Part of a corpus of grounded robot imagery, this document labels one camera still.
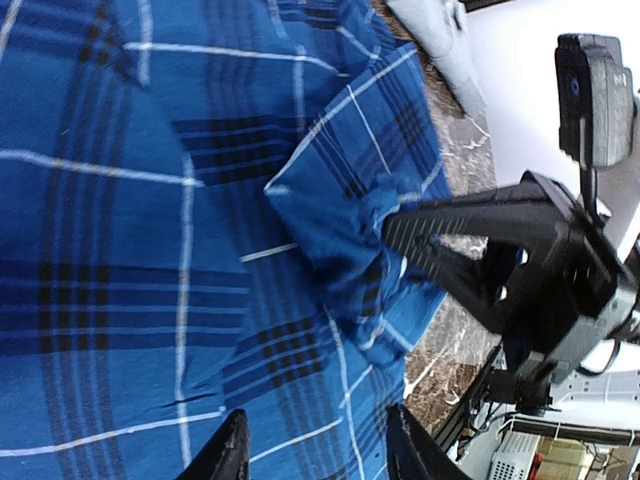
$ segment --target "blue towel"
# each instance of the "blue towel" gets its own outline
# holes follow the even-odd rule
[[[397,339],[442,296],[402,288],[379,238],[403,199],[448,194],[413,46],[366,0],[0,0],[0,19],[2,478],[173,478],[234,408],[254,480],[386,478]],[[334,197],[322,158],[361,181]],[[315,209],[289,179],[314,164],[345,208],[326,248],[375,296],[318,276],[265,196],[289,159],[272,185]],[[398,335],[363,350],[381,324]]]

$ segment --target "countertop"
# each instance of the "countertop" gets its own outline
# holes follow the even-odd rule
[[[374,8],[399,38],[411,36],[386,8]],[[447,177],[454,195],[493,188],[496,184],[487,122],[465,117],[436,68],[420,51],[431,116],[440,139]],[[482,251],[482,240],[456,238],[456,250],[471,255]],[[409,356],[406,403],[431,433],[440,427],[469,388],[499,337],[489,334],[447,296],[422,341]]]

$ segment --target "blue plaid fabric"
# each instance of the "blue plaid fabric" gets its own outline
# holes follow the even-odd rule
[[[0,477],[173,478],[244,408],[254,480],[386,478],[442,293],[379,223],[449,195],[413,46],[366,0],[0,18]]]

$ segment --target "plaid cloth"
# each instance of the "plaid cloth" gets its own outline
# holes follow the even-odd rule
[[[350,209],[448,195],[413,46],[366,0],[0,0],[0,18],[0,477],[172,478],[242,407],[254,480],[386,478],[384,408],[442,294],[379,288],[402,260],[376,263],[375,228],[362,256],[323,240],[366,293],[320,278],[263,189],[297,158],[333,196],[340,158]],[[294,171],[276,180],[295,191]],[[342,284],[397,334],[375,355]]]

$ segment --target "folded cloth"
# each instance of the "folded cloth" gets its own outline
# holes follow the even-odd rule
[[[366,0],[0,0],[0,22],[2,478],[176,478],[236,408],[254,480],[384,472],[404,358],[327,316],[263,189],[336,95],[388,101],[378,61],[420,83],[412,48]],[[397,122],[433,137],[418,107]],[[349,112],[358,148],[444,188],[424,142]]]
[[[462,109],[471,117],[485,102],[471,58],[467,12],[458,0],[387,0],[387,5],[425,49]]]
[[[360,75],[265,188],[329,314],[376,365],[409,353],[443,298],[382,241],[390,213],[451,194],[419,68],[408,44]]]

